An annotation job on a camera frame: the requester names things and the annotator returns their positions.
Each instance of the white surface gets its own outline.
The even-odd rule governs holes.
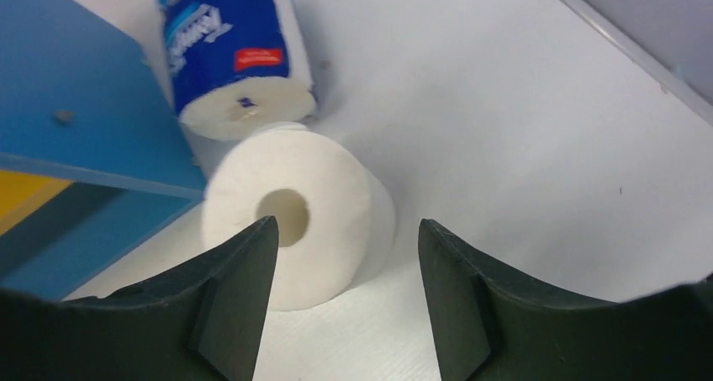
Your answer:
[[[152,0],[81,1],[153,49]],[[438,379],[423,217],[603,299],[711,270],[713,130],[557,0],[296,1],[316,130],[382,179],[399,233],[376,279],[268,315],[255,379]],[[197,253],[191,214],[75,295]]]
[[[369,252],[383,261],[393,243],[393,202],[383,185],[333,140],[290,126],[253,135],[225,157],[206,190],[203,247],[266,215],[280,229],[271,310],[333,299]]]

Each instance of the red label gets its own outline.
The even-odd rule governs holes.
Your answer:
[[[235,53],[236,71],[253,66],[277,66],[282,63],[282,49],[240,49]]]

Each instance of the blue wooden board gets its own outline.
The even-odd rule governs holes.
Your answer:
[[[204,176],[134,40],[72,0],[0,0],[0,16],[0,168],[201,198]]]
[[[72,0],[0,0],[0,169],[78,183],[3,235],[0,286],[61,299],[203,197],[143,57]]]

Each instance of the packaged paper towel roll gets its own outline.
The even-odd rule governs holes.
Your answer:
[[[255,220],[280,230],[272,310],[303,310],[344,290],[369,255],[393,243],[395,213],[383,185],[336,142],[294,126],[236,146],[208,185],[202,237],[209,249]]]
[[[316,103],[291,0],[159,0],[179,119],[215,140],[299,121]]]

